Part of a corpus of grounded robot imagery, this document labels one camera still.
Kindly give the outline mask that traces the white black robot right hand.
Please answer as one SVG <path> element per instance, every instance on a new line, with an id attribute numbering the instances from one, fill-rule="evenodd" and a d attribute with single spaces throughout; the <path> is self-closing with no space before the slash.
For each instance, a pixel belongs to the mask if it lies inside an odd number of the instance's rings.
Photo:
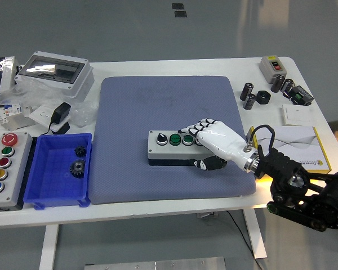
<path id="1" fill-rule="evenodd" d="M 215 156 L 234 162 L 246 172 L 250 171 L 249 165 L 253 162 L 256 151 L 253 148 L 245 150 L 245 139 L 223 122 L 205 118 L 178 132 L 193 136 L 196 142 L 209 149 Z"/>

